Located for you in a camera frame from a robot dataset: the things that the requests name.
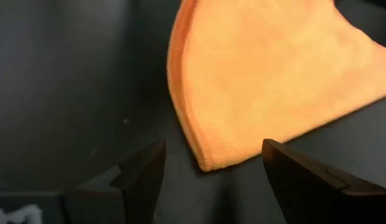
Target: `dark background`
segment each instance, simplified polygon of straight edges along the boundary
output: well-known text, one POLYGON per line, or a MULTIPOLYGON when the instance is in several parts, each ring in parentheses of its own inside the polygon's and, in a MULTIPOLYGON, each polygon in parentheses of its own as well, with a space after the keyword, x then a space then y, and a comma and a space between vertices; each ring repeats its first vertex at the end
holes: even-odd
MULTIPOLYGON (((386 46, 386 9, 337 5, 386 46)), ((204 174, 191 154, 166 83, 178 7, 0 0, 0 193, 69 190, 164 140, 156 223, 285 222, 260 156, 204 174)), ((386 98, 288 144, 386 187, 386 98)))

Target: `orange microfiber towel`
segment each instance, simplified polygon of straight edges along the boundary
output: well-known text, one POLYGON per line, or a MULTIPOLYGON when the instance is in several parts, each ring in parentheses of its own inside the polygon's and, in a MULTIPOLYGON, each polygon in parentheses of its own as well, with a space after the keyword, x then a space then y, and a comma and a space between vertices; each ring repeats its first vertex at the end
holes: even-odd
POLYGON ((386 48, 332 0, 183 0, 167 69, 204 171, 386 96, 386 48))

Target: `towel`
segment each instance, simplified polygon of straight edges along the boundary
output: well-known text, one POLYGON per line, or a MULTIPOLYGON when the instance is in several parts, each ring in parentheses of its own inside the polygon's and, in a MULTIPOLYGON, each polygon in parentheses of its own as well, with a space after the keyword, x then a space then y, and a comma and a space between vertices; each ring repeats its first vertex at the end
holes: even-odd
POLYGON ((183 0, 169 91, 203 171, 261 153, 386 96, 386 48, 332 0, 183 0))

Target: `microfiber cloth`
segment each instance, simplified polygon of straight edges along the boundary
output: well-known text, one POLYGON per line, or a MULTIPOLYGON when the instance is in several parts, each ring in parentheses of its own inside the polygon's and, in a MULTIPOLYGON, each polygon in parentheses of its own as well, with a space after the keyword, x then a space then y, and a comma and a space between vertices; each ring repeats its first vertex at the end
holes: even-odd
POLYGON ((386 48, 332 0, 183 0, 168 85, 204 171, 386 96, 386 48))

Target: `dark gray table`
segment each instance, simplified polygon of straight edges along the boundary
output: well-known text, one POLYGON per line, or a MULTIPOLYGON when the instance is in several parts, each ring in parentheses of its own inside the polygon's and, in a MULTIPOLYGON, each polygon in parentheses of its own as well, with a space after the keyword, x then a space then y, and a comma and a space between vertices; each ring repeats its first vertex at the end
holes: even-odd
MULTIPOLYGON (((338 4, 386 46, 386 10, 338 4)), ((179 0, 0 0, 0 192, 71 189, 164 140, 156 223, 285 222, 260 156, 198 169, 166 83, 178 7, 179 0)), ((386 98, 288 144, 386 187, 386 98)))

